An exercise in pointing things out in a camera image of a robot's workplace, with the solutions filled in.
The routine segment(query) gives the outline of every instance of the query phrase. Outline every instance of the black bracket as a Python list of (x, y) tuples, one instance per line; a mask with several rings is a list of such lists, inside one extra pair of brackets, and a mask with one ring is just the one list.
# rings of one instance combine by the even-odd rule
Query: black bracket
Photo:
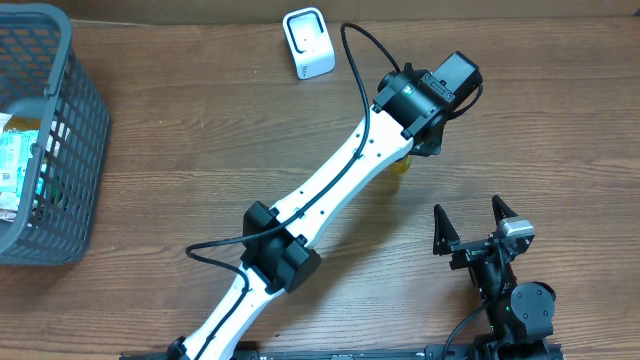
[(491, 199), (493, 216), (496, 221), (496, 230), (489, 235), (486, 240), (470, 241), (460, 243), (460, 237), (456, 233), (447, 213), (440, 205), (433, 209), (435, 219), (435, 234), (433, 239), (434, 255), (452, 254), (451, 269), (461, 269), (478, 261), (484, 261), (493, 252), (499, 243), (500, 251), (503, 251), (505, 262), (513, 261), (517, 255), (524, 254), (531, 243), (534, 235), (523, 235), (521, 237), (503, 237), (504, 219), (517, 218), (516, 214), (507, 204), (495, 195)]
[[(257, 201), (244, 214), (243, 234), (252, 235), (280, 224), (278, 211)], [(304, 245), (304, 236), (294, 238), (286, 229), (275, 235), (245, 243), (241, 260), (245, 268), (253, 268), (267, 283), (267, 292), (280, 289), (292, 292), (320, 266), (320, 255)]]
[(418, 144), (409, 151), (409, 155), (416, 156), (435, 156), (440, 155), (440, 150), (442, 148), (442, 131), (440, 135), (434, 136), (431, 138), (431, 142)]
[(167, 348), (167, 360), (188, 360), (187, 349), (184, 347), (184, 341), (187, 338), (180, 336), (174, 340)]

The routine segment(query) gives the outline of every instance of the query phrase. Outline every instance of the wooden table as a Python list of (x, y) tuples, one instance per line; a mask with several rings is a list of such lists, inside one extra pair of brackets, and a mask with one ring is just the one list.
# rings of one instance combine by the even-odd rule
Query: wooden table
[[(475, 240), (494, 229), (499, 193), (536, 225), (513, 268), (556, 290), (551, 341), (568, 359), (637, 359), (638, 18), (362, 25), (416, 67), (460, 49), (485, 93), (447, 125), (440, 156), (382, 173), (345, 208), (320, 269), (244, 340), (283, 351), (442, 343), (479, 301), (467, 272), (431, 253), (433, 205)], [(301, 82), (279, 24), (78, 29), (74, 48), (113, 116), (93, 243), (75, 265), (0, 268), (0, 358), (114, 359), (198, 328), (233, 275), (184, 248), (239, 235), (250, 204), (295, 189), (362, 117), (330, 31), (336, 69)], [(372, 98), (390, 66), (351, 39)], [(205, 253), (238, 263), (242, 251)]]

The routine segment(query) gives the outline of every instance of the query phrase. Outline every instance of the white device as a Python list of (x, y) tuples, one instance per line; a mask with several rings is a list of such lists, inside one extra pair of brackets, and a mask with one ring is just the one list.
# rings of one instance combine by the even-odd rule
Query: white device
[(301, 80), (333, 70), (336, 57), (320, 10), (308, 7), (288, 13), (282, 27)]
[[(371, 125), (367, 143), (362, 156), (353, 164), (347, 173), (318, 202), (305, 212), (305, 216), (287, 226), (293, 236), (304, 235), (308, 242), (305, 247), (313, 248), (318, 244), (324, 230), (336, 217), (338, 212), (349, 203), (365, 185), (393, 162), (405, 157), (413, 148), (413, 138), (405, 139), (400, 125), (386, 111), (371, 111)], [(302, 186), (275, 203), (273, 207), (279, 211), (278, 220), (285, 221), (311, 198), (318, 194), (353, 157), (354, 151), (362, 141), (365, 120), (363, 119), (349, 139), (338, 151), (322, 165), (318, 171)], [(282, 295), (284, 290), (273, 294), (266, 291), (267, 284), (249, 268), (240, 266), (249, 278), (249, 292), (231, 317), (224, 322), (216, 336), (208, 344), (199, 360), (227, 360), (240, 337), (249, 328), (258, 314), (271, 300)], [(200, 329), (191, 334), (183, 343), (189, 359), (195, 359), (200, 348), (205, 344), (207, 336), (220, 323), (239, 298), (243, 288), (243, 280), (238, 275), (231, 289)]]
[(11, 120), (11, 114), (0, 113), (0, 135), (4, 132), (4, 126)]

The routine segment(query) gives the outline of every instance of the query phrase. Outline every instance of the robotic arm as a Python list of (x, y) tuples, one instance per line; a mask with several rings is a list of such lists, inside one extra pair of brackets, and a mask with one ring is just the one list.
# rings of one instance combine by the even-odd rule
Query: robotic arm
[[(301, 218), (282, 231), (245, 243), (247, 249), (239, 268), (244, 276), (236, 277), (203, 326), (186, 339), (177, 339), (166, 357), (231, 358), (240, 337), (262, 309), (285, 291), (295, 290), (320, 265), (320, 256), (313, 248), (338, 212), (395, 161), (409, 154), (439, 154), (445, 123), (473, 105), (480, 95), (481, 83), (478, 67), (460, 52), (452, 54), (433, 73), (414, 70), (407, 63), (402, 72), (385, 76), (370, 108), (369, 134), (360, 157)], [(476, 89), (476, 99), (454, 111)], [(262, 233), (290, 219), (335, 178), (363, 140), (365, 120), (366, 117), (340, 149), (294, 192), (270, 208), (254, 203), (244, 215), (244, 235)], [(236, 304), (244, 291), (245, 276), (249, 291)], [(215, 336), (207, 339), (214, 329)]]
[[(256, 202), (244, 216), (244, 235), (261, 232), (269, 224), (273, 226), (293, 216), (344, 168), (358, 147), (363, 130), (364, 120), (309, 180), (270, 209)], [(262, 309), (285, 290), (296, 289), (320, 265), (320, 257), (313, 248), (338, 212), (379, 172), (413, 148), (413, 138), (402, 137), (402, 130), (387, 112), (372, 112), (369, 140), (361, 158), (345, 176), (282, 234), (247, 244), (240, 270), (249, 278), (250, 291), (218, 330), (201, 359), (231, 358), (240, 337)], [(206, 337), (231, 309), (242, 288), (243, 279), (238, 275), (205, 324), (185, 340), (183, 345), (189, 359), (195, 359)]]
[[(426, 360), (560, 360), (560, 345), (549, 345), (556, 294), (543, 282), (518, 284), (511, 265), (528, 249), (533, 224), (511, 210), (498, 195), (492, 199), (496, 230), (486, 240), (460, 242), (440, 205), (434, 208), (436, 222), (434, 255), (451, 255), (451, 270), (469, 270), (482, 306), (463, 320), (444, 346), (429, 345)], [(457, 333), (475, 316), (486, 312), (491, 333), (479, 335), (473, 344), (451, 346)]]

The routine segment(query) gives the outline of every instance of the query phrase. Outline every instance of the black cable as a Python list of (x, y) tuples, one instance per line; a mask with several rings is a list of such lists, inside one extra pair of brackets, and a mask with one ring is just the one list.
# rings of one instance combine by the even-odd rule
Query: black cable
[(353, 56), (351, 55), (351, 50), (349, 49), (349, 44), (347, 42), (347, 35), (345, 33), (345, 29), (348, 27), (360, 32), (361, 34), (366, 36), (369, 40), (371, 40), (384, 53), (387, 59), (389, 59), (394, 69), (398, 73), (400, 72), (400, 67), (398, 66), (398, 63), (395, 61), (393, 56), (391, 56), (389, 51), (387, 51), (387, 49), (385, 49), (385, 47), (375, 37), (373, 37), (373, 35), (371, 35), (368, 31), (366, 31), (365, 29), (361, 28), (356, 24), (352, 24), (352, 23), (342, 24), (342, 26), (340, 27), (340, 35), (342, 37), (344, 52), (345, 52), (345, 55), (347, 56), (347, 60), (349, 61), (349, 65), (351, 66), (351, 71), (353, 72), (353, 76), (355, 77), (356, 83), (358, 84), (358, 89), (360, 90), (360, 96), (362, 98), (362, 103), (364, 105), (365, 122), (364, 122), (364, 133), (362, 135), (362, 141), (360, 141), (360, 145), (358, 146), (356, 151), (353, 153), (353, 156), (351, 157), (349, 162), (347, 162), (347, 164), (342, 168), (342, 170), (340, 170), (340, 172), (333, 178), (333, 180), (331, 180), (318, 194), (316, 194), (311, 200), (309, 200), (309, 202), (307, 202), (300, 210), (296, 211), (295, 214), (293, 214), (290, 218), (288, 218), (281, 224), (257, 234), (246, 235), (246, 236), (225, 239), (225, 240), (213, 240), (213, 241), (207, 241), (203, 243), (197, 243), (197, 244), (190, 245), (185, 249), (185, 253), (187, 254), (188, 257), (194, 260), (198, 260), (211, 265), (220, 266), (227, 270), (233, 271), (239, 274), (244, 281), (244, 287), (242, 289), (242, 293), (240, 294), (240, 297), (238, 298), (238, 300), (236, 300), (236, 302), (233, 304), (231, 309), (229, 309), (229, 311), (224, 315), (224, 317), (220, 320), (220, 322), (216, 325), (216, 327), (207, 336), (205, 343), (200, 348), (200, 351), (198, 351), (198, 355), (196, 355), (194, 360), (199, 360), (200, 356), (202, 356), (202, 354), (204, 353), (205, 349), (207, 348), (211, 340), (213, 340), (213, 338), (215, 337), (215, 334), (217, 333), (217, 331), (222, 327), (225, 321), (227, 321), (227, 319), (231, 317), (231, 315), (238, 308), (238, 306), (240, 306), (240, 303), (242, 302), (247, 292), (249, 291), (249, 279), (239, 268), (233, 265), (224, 263), (222, 261), (213, 260), (200, 255), (196, 255), (193, 253), (193, 250), (255, 241), (283, 230), (285, 227), (287, 227), (289, 224), (294, 222), (296, 219), (301, 218), (304, 215), (304, 213), (307, 210), (309, 210), (311, 206), (313, 206), (313, 204), (315, 204), (318, 200), (320, 200), (336, 183), (338, 183), (338, 181), (342, 179), (342, 177), (347, 173), (347, 171), (349, 171), (349, 169), (353, 166), (356, 160), (358, 160), (362, 155), (362, 150), (364, 149), (364, 146), (366, 145), (369, 137), (369, 128), (371, 126), (371, 113), (369, 109), (369, 99), (367, 98), (367, 92), (364, 87), (364, 82), (360, 77), (360, 72), (358, 71), (358, 67), (356, 66), (356, 63), (353, 60)]
[(478, 101), (478, 99), (480, 99), (480, 95), (482, 95), (482, 84), (480, 84), (480, 85), (478, 86), (478, 90), (476, 91), (476, 97), (474, 97), (474, 98), (473, 98), (473, 100), (471, 100), (471, 102), (469, 103), (469, 105), (467, 105), (467, 106), (463, 107), (462, 109), (460, 109), (460, 110), (458, 110), (458, 111), (454, 111), (454, 112), (451, 114), (451, 117), (449, 118), (449, 120), (453, 120), (453, 119), (455, 119), (455, 118), (457, 118), (457, 117), (460, 117), (460, 116), (462, 116), (462, 114), (466, 113), (466, 112), (467, 112), (467, 110), (471, 109), (471, 107), (472, 107), (473, 105), (475, 105), (475, 104), (476, 104), (476, 102)]
[(200, 351), (198, 351), (198, 354), (194, 358), (194, 360), (198, 360), (198, 359), (200, 359), (200, 356), (202, 356), (202, 354), (204, 353), (204, 351), (207, 348), (207, 346), (209, 346), (209, 343), (211, 342), (211, 340), (213, 340), (213, 337), (215, 336), (215, 334), (218, 332), (218, 330), (220, 330), (220, 328), (225, 323), (225, 321), (227, 321), (227, 319), (229, 317), (231, 317), (231, 314), (233, 314), (233, 312), (236, 311), (238, 306), (240, 306), (240, 304), (242, 303), (242, 300), (244, 300), (244, 297), (249, 292), (249, 278), (247, 277), (247, 275), (245, 273), (240, 271), (239, 268), (237, 268), (237, 267), (235, 267), (233, 265), (229, 265), (229, 264), (227, 264), (225, 262), (222, 262), (222, 261), (218, 261), (218, 260), (214, 260), (214, 259), (210, 259), (210, 258), (206, 258), (204, 256), (200, 256), (200, 255), (194, 254), (192, 251), (193, 251), (193, 249), (190, 249), (190, 247), (187, 247), (186, 253), (187, 253), (188, 257), (190, 257), (192, 259), (195, 259), (195, 260), (198, 260), (198, 261), (201, 261), (203, 263), (219, 266), (219, 267), (225, 268), (227, 270), (233, 271), (233, 272), (237, 273), (238, 275), (240, 275), (240, 277), (244, 281), (244, 286), (242, 287), (242, 290), (241, 290), (240, 296), (238, 297), (238, 300), (236, 300), (236, 302), (233, 304), (231, 309), (229, 309), (229, 311), (222, 317), (222, 319), (220, 319), (220, 322), (218, 322), (216, 327), (213, 328), (211, 333), (209, 333), (209, 335), (207, 336), (204, 344), (200, 348)]
[(507, 279), (507, 272), (504, 266), (504, 261), (502, 261), (502, 250), (500, 249), (500, 244), (501, 242), (496, 243), (496, 251), (498, 252), (498, 261), (500, 261), (500, 286), (498, 286), (497, 295), (494, 299), (482, 304), (479, 308), (477, 308), (474, 312), (472, 312), (469, 316), (467, 316), (464, 320), (462, 320), (460, 324), (456, 326), (455, 329), (453, 329), (453, 331), (451, 332), (451, 335), (449, 335), (449, 338), (447, 338), (447, 341), (444, 343), (444, 347), (442, 348), (442, 360), (447, 360), (447, 352), (449, 351), (449, 347), (451, 347), (451, 343), (453, 342), (453, 339), (455, 339), (456, 336), (458, 336), (458, 333), (460, 332), (460, 330), (462, 330), (465, 326), (467, 326), (471, 322), (471, 320), (475, 319), (476, 316), (482, 314), (485, 310), (487, 310), (489, 307), (491, 307), (496, 302), (498, 302), (498, 300), (500, 300), (500, 295), (502, 295), (502, 291), (504, 290), (504, 286)]

